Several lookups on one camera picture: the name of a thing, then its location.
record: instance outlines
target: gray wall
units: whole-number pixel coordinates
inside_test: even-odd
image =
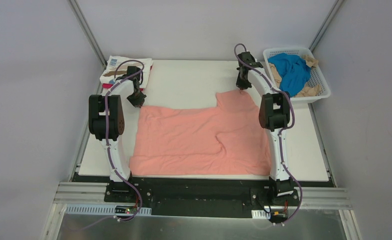
[[[67,1],[0,1],[0,239],[41,236],[101,66]]]
[[[348,0],[315,56],[332,95],[315,113],[364,239],[392,239],[392,0]]]
[[[79,0],[105,54],[130,58],[235,60],[244,43],[309,47],[334,0]]]

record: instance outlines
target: white table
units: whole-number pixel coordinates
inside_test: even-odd
[[[174,109],[203,109],[216,106],[215,93],[236,89],[238,71],[236,61],[155,60],[150,73],[145,106]],[[261,97],[253,88],[247,90],[259,105]],[[123,147],[132,156],[139,108],[132,107],[125,99],[123,111],[125,131]],[[327,172],[307,104],[294,106],[295,125],[287,132],[289,169],[300,181],[328,181]],[[109,176],[109,165],[103,148],[94,135],[90,135],[79,169],[81,176]],[[212,179],[266,179],[257,175],[181,175],[155,176],[175,178]]]

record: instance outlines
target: clothing pile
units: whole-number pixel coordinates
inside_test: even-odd
[[[311,67],[318,66],[318,60],[309,55],[288,55],[281,53],[268,59],[272,76],[277,87],[290,97],[311,97],[321,92],[321,85],[310,87]]]
[[[106,67],[106,70],[104,70],[103,74],[100,76],[100,82],[102,83],[103,88],[109,89],[111,86],[113,86],[113,84],[115,83],[113,77],[115,75],[116,68],[118,68],[121,63],[132,59],[133,58],[123,56],[110,56],[109,60],[107,61],[108,65]],[[147,86],[147,82],[149,81],[149,74],[153,66],[153,60],[151,58],[141,58],[135,60],[138,60],[144,64],[143,81],[140,84],[140,88],[145,89]],[[141,68],[141,64],[139,64],[138,62],[132,61],[129,63],[125,63],[116,72],[116,78],[125,75],[127,73],[128,66],[137,66]]]

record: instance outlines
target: pink cloth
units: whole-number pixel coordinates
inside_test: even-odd
[[[217,93],[217,107],[143,106],[132,174],[269,175],[268,138],[245,91]]]

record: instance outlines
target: cable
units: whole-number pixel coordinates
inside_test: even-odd
[[[296,183],[296,185],[299,187],[299,190],[300,190],[300,197],[299,197],[299,204],[297,205],[296,210],[293,212],[293,214],[292,214],[286,221],[283,222],[283,224],[284,224],[284,223],[288,222],[290,219],[292,219],[293,216],[299,211],[300,205],[302,204],[302,196],[303,196],[303,193],[302,193],[302,186],[301,186],[300,183],[296,180],[296,178],[290,173],[290,171],[288,170],[287,166],[285,165],[285,162],[284,162],[284,153],[283,153],[283,142],[282,142],[282,138],[281,138],[281,133],[282,133],[284,130],[290,129],[290,128],[292,128],[292,127],[294,126],[294,109],[293,109],[293,106],[292,106],[292,104],[291,104],[291,101],[290,101],[289,96],[288,96],[285,92],[273,88],[273,87],[272,87],[272,81],[271,81],[266,75],[264,75],[264,74],[261,73],[259,70],[255,69],[254,67],[252,67],[252,66],[246,64],[245,62],[243,62],[243,60],[241,60],[241,59],[238,57],[237,51],[236,51],[236,49],[237,49],[238,46],[242,46],[242,47],[244,48],[244,51],[245,51],[245,52],[247,52],[247,50],[246,50],[246,46],[245,46],[244,44],[242,44],[242,43],[241,43],[241,44],[238,43],[238,44],[234,47],[234,55],[236,56],[236,58],[237,58],[237,60],[239,61],[239,63],[241,63],[243,66],[245,66],[245,67],[247,67],[247,68],[249,68],[249,69],[255,71],[255,72],[258,73],[261,77],[263,77],[263,78],[265,79],[266,83],[268,84],[268,86],[269,86],[274,92],[276,92],[276,93],[281,93],[281,94],[286,98],[286,100],[287,100],[287,102],[289,103],[289,106],[290,106],[291,119],[292,119],[292,121],[291,121],[290,126],[283,127],[283,128],[278,132],[278,142],[279,142],[279,145],[280,145],[281,164],[283,165],[284,170],[287,172],[287,174],[293,179],[293,181],[294,181],[294,182]]]
[[[134,207],[137,207],[138,206],[138,196],[137,196],[137,194],[135,194],[135,205],[134,205]]]
[[[91,228],[92,226],[94,226],[94,225],[96,225],[96,224],[98,224],[98,223],[100,223],[100,222],[102,222],[102,221],[104,221],[104,220],[106,220],[106,219],[109,219],[109,218],[111,219],[112,216],[105,216],[105,217],[103,217],[103,218],[101,218],[101,219],[99,219],[99,220],[93,222],[92,224],[87,225],[87,226],[85,226],[85,227],[82,227],[82,228],[80,228],[80,229],[71,229],[71,228],[69,228],[68,226],[66,226],[66,228],[67,228],[69,231],[72,231],[72,232],[73,232],[73,231],[74,231],[74,232],[83,231],[83,230],[89,229],[89,228]]]
[[[288,209],[288,201],[286,200],[286,201],[284,202],[284,210],[283,210],[283,212],[284,212],[284,213],[287,213],[287,209]]]
[[[143,67],[142,67],[138,72],[136,72],[136,73],[134,73],[134,74],[131,74],[131,75],[125,77],[125,78],[122,79],[120,82],[115,83],[115,84],[107,91],[107,93],[106,93],[106,95],[105,95],[105,98],[104,98],[105,111],[106,111],[106,146],[108,146],[108,147],[107,147],[107,156],[108,156],[108,159],[109,159],[110,166],[111,166],[112,169],[114,170],[115,174],[116,174],[122,181],[124,181],[124,183],[126,183],[128,186],[130,186],[130,187],[137,193],[138,198],[139,198],[139,200],[140,200],[140,207],[137,209],[137,211],[136,211],[132,216],[127,217],[126,219],[122,219],[122,220],[121,220],[122,222],[123,222],[123,221],[125,222],[125,221],[128,221],[128,220],[133,219],[133,218],[140,212],[140,209],[143,207],[143,200],[142,200],[141,194],[140,194],[140,192],[138,191],[138,189],[135,188],[134,185],[130,184],[123,176],[121,176],[121,175],[119,174],[119,172],[117,171],[115,165],[113,164],[112,156],[111,156],[111,153],[110,153],[110,144],[109,144],[109,113],[108,113],[108,111],[109,111],[109,106],[108,106],[108,103],[107,103],[107,98],[108,98],[108,96],[110,95],[110,93],[112,93],[112,91],[113,91],[115,88],[117,88],[121,83],[123,83],[123,82],[125,82],[126,80],[128,80],[128,79],[130,79],[130,78],[132,78],[132,77],[134,77],[134,76],[136,76],[136,75],[142,73],[142,72],[143,72],[143,69],[144,69],[144,64],[143,64],[142,62],[140,62],[140,61],[138,61],[138,60],[133,60],[133,59],[132,59],[132,60],[127,60],[127,61],[125,61],[125,62],[119,64],[119,66],[116,68],[116,70],[115,70],[115,75],[114,75],[114,78],[113,78],[113,79],[116,79],[116,73],[118,72],[119,67],[122,66],[122,65],[125,64],[125,63],[128,63],[128,62],[136,62],[136,63],[141,64]]]

